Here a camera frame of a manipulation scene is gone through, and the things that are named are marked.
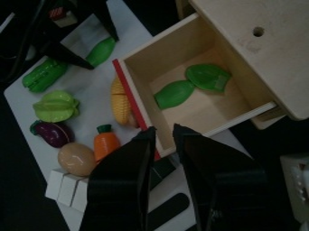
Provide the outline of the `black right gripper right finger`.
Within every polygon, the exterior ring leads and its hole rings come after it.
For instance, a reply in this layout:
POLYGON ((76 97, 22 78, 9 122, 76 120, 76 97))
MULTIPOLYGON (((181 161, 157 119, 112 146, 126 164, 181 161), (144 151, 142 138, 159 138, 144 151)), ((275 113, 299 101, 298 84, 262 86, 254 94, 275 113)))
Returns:
POLYGON ((266 173, 244 153, 181 125, 172 131, 197 231, 280 231, 266 173))

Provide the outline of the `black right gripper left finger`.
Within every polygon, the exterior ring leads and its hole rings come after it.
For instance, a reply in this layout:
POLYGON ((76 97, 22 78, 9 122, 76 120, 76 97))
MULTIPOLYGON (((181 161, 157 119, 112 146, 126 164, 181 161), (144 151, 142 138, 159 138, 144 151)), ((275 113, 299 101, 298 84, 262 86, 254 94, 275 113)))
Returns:
POLYGON ((94 167, 78 231, 145 231, 155 128, 140 131, 94 167))

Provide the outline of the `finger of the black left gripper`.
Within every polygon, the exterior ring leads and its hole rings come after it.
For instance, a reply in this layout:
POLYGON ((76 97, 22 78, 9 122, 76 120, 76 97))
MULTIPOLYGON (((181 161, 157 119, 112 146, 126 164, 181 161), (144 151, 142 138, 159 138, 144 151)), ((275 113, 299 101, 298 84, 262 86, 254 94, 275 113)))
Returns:
POLYGON ((60 42, 46 41, 42 44, 42 54, 54 60, 78 66, 84 69, 93 69, 92 64, 60 42))
POLYGON ((110 37, 117 41, 117 30, 106 7, 106 0, 92 0, 92 10, 110 37))

